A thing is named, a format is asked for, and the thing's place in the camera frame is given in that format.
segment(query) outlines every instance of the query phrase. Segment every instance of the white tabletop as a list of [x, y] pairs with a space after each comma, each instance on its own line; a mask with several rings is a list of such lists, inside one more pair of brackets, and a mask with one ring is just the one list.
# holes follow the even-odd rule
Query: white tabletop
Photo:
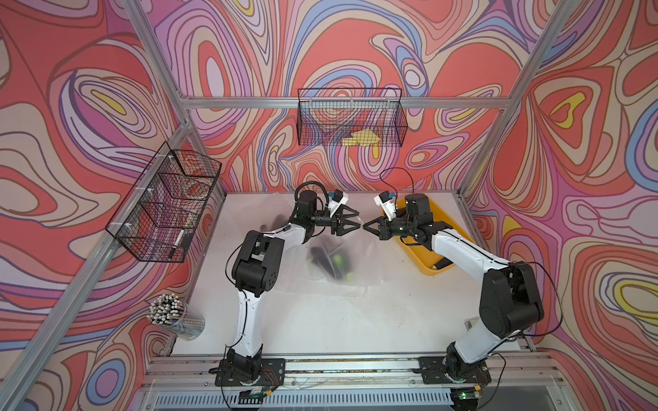
[[[368, 222], [381, 215], [375, 195], [350, 193], [347, 205]], [[451, 193], [427, 195], [466, 228]], [[192, 341], [178, 339], [173, 354], [221, 354], [234, 342], [238, 291], [224, 276], [226, 259], [249, 230], [281, 226], [272, 223], [287, 219], [292, 205], [292, 194], [227, 196], [190, 302], [204, 315], [205, 329]], [[480, 285], [462, 269], [428, 277], [393, 239], [379, 241], [365, 230], [343, 237], [328, 232], [284, 253], [276, 285], [261, 303], [265, 354], [444, 351], [466, 333], [465, 320], [478, 316]], [[309, 247], [327, 240], [343, 242], [351, 253], [349, 285], [327, 280], [308, 261]], [[518, 349], [516, 342], [499, 347]]]

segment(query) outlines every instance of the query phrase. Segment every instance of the wire mesh basket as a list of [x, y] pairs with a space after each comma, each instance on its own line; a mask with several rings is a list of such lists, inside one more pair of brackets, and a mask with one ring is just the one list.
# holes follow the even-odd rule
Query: wire mesh basket
[[[195, 151], [166, 148], [165, 158], [125, 221], [114, 222], [115, 212], [105, 228], [139, 261], [185, 261], [222, 167]], [[116, 231], [110, 229], [116, 225]]]
[[401, 147], [408, 128], [401, 96], [394, 87], [299, 89], [297, 142]]

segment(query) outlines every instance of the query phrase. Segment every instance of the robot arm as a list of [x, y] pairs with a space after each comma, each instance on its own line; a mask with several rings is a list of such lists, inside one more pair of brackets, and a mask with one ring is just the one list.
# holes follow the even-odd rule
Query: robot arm
[[[317, 208], [317, 193], [301, 191], [311, 184], [318, 185], [325, 194], [324, 207], [320, 210]], [[285, 226], [267, 233], [247, 233], [231, 271], [236, 287], [241, 292], [238, 293], [240, 314], [237, 343], [228, 350], [225, 362], [220, 363], [219, 367], [229, 370], [227, 380], [231, 377], [250, 384], [260, 375], [263, 338], [259, 311], [265, 292], [270, 291], [276, 283], [282, 254], [310, 240], [316, 226], [330, 227], [331, 234], [338, 236], [361, 227], [359, 223], [350, 220], [358, 216], [359, 212], [349, 208], [347, 200], [347, 194], [342, 191], [335, 190], [327, 194], [321, 183], [309, 181], [295, 190], [295, 208]]]
[[[497, 257], [465, 239], [449, 224], [434, 221], [426, 195], [408, 195], [405, 202], [404, 211], [393, 213], [388, 192], [375, 197], [386, 215], [364, 224], [364, 229], [382, 240], [394, 235], [412, 237], [416, 245], [462, 268], [481, 287], [480, 321], [447, 348], [446, 376], [459, 382], [507, 338], [544, 317], [537, 281], [528, 264]], [[379, 230], [371, 227], [374, 223], [379, 224]]]

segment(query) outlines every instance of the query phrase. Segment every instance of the aluminum frame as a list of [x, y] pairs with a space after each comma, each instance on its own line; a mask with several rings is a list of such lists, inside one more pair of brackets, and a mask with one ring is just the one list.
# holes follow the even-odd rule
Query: aluminum frame
[[503, 137], [505, 128], [512, 120], [517, 107], [523, 99], [523, 95], [528, 90], [528, 88], [530, 88], [530, 83], [532, 83], [532, 80], [544, 62], [544, 59], [551, 51], [551, 47], [553, 47], [557, 36], [560, 34], [560, 31], [567, 22], [567, 19], [569, 19], [569, 16], [573, 10], [576, 9], [576, 6], [580, 4], [580, 2], [581, 0], [558, 1], [555, 9], [551, 13], [551, 16], [548, 18], [546, 26], [540, 34], [537, 43], [532, 48], [526, 64], [524, 64], [524, 66], [521, 68], [519, 76], [514, 86], [512, 87], [512, 91], [509, 94], [510, 98], [507, 108], [505, 110], [501, 110], [501, 112], [496, 116], [496, 119], [493, 121], [491, 131], [486, 136], [482, 146], [468, 167], [466, 175], [461, 180], [461, 184], [457, 188], [459, 193], [467, 193], [479, 178], [481, 169], [489, 161], [495, 146]]
[[[314, 97], [313, 100], [385, 101], [385, 97]], [[296, 109], [297, 97], [182, 97], [183, 107], [193, 109]], [[506, 109], [508, 97], [402, 97], [404, 109]]]
[[[570, 12], [580, 3], [580, 0], [560, 0], [549, 18], [546, 27], [540, 35], [539, 41], [533, 48], [528, 61], [524, 65], [517, 78], [517, 82], [508, 97], [405, 97], [403, 107], [405, 108], [483, 108], [501, 109], [493, 123], [492, 131], [487, 136], [476, 158], [471, 163], [467, 175], [459, 187], [458, 192], [463, 194], [475, 178], [476, 171], [481, 169], [491, 156], [491, 153], [502, 137], [506, 123], [509, 122], [513, 112], [518, 107], [523, 93], [527, 90], [532, 78], [539, 70], [541, 63], [555, 42], [559, 31], [564, 26]], [[185, 138], [190, 136], [190, 143], [195, 150], [207, 154], [206, 147], [200, 138], [197, 128], [193, 125], [188, 109], [203, 108], [295, 108], [297, 99], [287, 97], [219, 97], [216, 99], [200, 99], [198, 97], [183, 97], [168, 69], [164, 55], [155, 33], [148, 21], [148, 17], [142, 9], [139, 0], [124, 0], [124, 6], [128, 17], [133, 24], [139, 40], [142, 42], [147, 58], [153, 64], [154, 71], [162, 81], [167, 97], [178, 116], [180, 125], [172, 135], [170, 144], [179, 148]], [[146, 173], [138, 187], [145, 187], [150, 181], [152, 173], [157, 167], [151, 167]], [[220, 187], [221, 203], [225, 194]], [[137, 203], [139, 196], [133, 194], [121, 214], [128, 215], [132, 207]], [[463, 198], [460, 197], [458, 204], [460, 209], [466, 208]], [[48, 360], [68, 331], [71, 323], [79, 313], [82, 305], [86, 302], [98, 279], [105, 271], [112, 256], [118, 249], [118, 242], [108, 233], [104, 234], [100, 242], [92, 250], [83, 266], [80, 268], [69, 286], [65, 289], [62, 297], [57, 301], [42, 325], [37, 330], [34, 338], [21, 352], [13, 364], [2, 385], [0, 386], [0, 411], [14, 411], [25, 399], [32, 385], [37, 381]]]
[[[183, 107], [181, 102], [181, 94], [178, 89], [178, 85], [174, 80], [171, 71], [169, 70], [169, 65], [165, 61], [165, 56], [160, 48], [160, 44], [155, 37], [155, 32], [151, 27], [149, 18], [144, 12], [144, 9], [141, 6], [139, 0], [124, 0], [124, 6], [126, 14], [132, 23], [132, 26], [135, 28], [135, 33], [137, 33], [138, 39], [141, 41], [141, 44], [144, 46], [144, 51], [146, 56], [152, 64], [153, 71], [160, 78], [164, 86], [164, 90], [171, 102], [176, 115], [178, 116], [181, 123], [185, 122], [188, 124], [193, 124], [190, 118], [190, 114]], [[201, 140], [199, 135], [199, 130], [194, 126], [192, 129], [190, 144], [194, 147], [194, 150], [198, 153], [208, 154], [205, 144]]]
[[[179, 148], [189, 131], [189, 123], [182, 123], [169, 140], [171, 147]], [[120, 224], [125, 221], [137, 205], [141, 197], [139, 189], [145, 189], [148, 186], [158, 167], [166, 158], [164, 152], [161, 154], [155, 157], [151, 167], [144, 172], [143, 178], [136, 185], [137, 189], [132, 191], [121, 211], [117, 213], [115, 222]], [[0, 410], [16, 410], [22, 404], [119, 247], [119, 242], [110, 233], [104, 231], [101, 240], [93, 248], [78, 273], [39, 326], [34, 337], [7, 373], [0, 386]]]

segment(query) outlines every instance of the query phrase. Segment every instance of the swirly patterned wall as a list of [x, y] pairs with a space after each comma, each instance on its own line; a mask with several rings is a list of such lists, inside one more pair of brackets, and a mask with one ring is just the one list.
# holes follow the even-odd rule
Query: swirly patterned wall
[[[154, 3], [149, 19], [183, 94], [296, 96], [300, 87], [384, 87], [404, 95], [508, 95], [552, 1], [215, 1]], [[295, 189], [315, 179], [385, 189], [408, 168], [418, 188], [455, 189], [493, 110], [408, 110], [402, 149], [299, 147], [296, 110], [197, 110], [231, 191]], [[385, 174], [408, 187], [404, 173]]]
[[468, 196], [491, 250], [555, 276], [537, 342], [584, 409], [658, 410], [657, 66], [656, 2], [583, 1]]
[[[178, 121], [120, 2], [0, 2], [0, 378]], [[142, 315], [185, 264], [117, 253], [23, 405], [123, 410], [166, 335]]]

